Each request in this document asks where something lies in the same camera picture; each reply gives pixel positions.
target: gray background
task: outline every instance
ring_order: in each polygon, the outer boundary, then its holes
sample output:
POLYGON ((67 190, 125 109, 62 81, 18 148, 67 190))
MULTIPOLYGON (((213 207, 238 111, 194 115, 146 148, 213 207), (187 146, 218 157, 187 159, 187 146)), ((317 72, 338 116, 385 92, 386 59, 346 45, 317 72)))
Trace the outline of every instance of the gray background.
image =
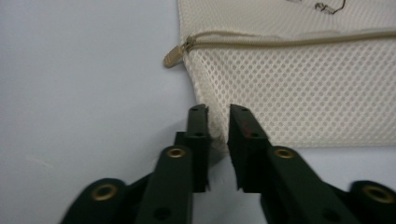
MULTIPOLYGON (((162 65, 178 34, 176 0, 0 0, 0 223, 58 223, 91 182, 152 171, 196 104, 184 66, 162 65)), ((396 189, 396 147, 299 151, 341 189, 396 189)), ((228 157, 210 182, 193 223, 264 223, 228 157)))

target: zipper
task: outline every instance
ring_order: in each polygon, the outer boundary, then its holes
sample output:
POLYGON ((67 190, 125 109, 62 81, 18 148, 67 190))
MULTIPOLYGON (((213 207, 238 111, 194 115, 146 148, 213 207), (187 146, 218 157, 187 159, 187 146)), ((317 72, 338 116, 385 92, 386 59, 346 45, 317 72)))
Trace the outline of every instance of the zipper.
POLYGON ((204 32, 197 35, 188 36, 182 45, 174 47, 163 59, 165 67, 173 67, 192 49, 201 48, 281 48, 297 47, 317 44, 341 43, 357 40, 368 40, 375 38, 394 38, 396 31, 385 31, 372 34, 342 35, 321 38, 307 38, 301 40, 262 40, 258 35, 245 35, 229 32, 204 32), (246 39, 218 39, 210 37, 247 37, 246 39))

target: white mesh bag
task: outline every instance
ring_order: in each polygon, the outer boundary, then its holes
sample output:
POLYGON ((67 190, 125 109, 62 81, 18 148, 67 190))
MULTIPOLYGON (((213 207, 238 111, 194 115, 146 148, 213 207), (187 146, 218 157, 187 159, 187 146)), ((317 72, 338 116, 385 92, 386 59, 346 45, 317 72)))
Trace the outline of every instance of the white mesh bag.
POLYGON ((179 57, 212 136, 229 104, 275 145, 396 145, 396 1, 179 0, 179 57))

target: zipper pull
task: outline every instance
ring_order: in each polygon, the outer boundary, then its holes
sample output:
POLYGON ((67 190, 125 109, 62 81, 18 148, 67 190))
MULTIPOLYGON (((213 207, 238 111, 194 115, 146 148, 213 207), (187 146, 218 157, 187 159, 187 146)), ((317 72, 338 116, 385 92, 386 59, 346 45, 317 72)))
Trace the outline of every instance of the zipper pull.
POLYGON ((163 59, 163 65, 167 68, 171 68, 175 66, 175 64, 183 57, 185 51, 189 52, 192 44, 195 42, 195 39, 192 37, 188 37, 186 42, 183 45, 177 45, 174 47, 163 59))

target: white table surface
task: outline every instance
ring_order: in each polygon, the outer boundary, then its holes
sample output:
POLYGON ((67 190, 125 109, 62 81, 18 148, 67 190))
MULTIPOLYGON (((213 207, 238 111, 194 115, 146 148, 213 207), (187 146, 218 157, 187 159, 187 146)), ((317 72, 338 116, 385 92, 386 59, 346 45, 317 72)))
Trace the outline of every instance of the white table surface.
MULTIPOLYGON (((0 0, 0 223, 58 223, 91 182, 152 171, 196 104, 184 66, 162 65, 178 34, 176 0, 0 0)), ((396 189, 396 147, 299 151, 341 189, 396 189)), ((228 157, 210 182, 193 223, 265 223, 228 157)))

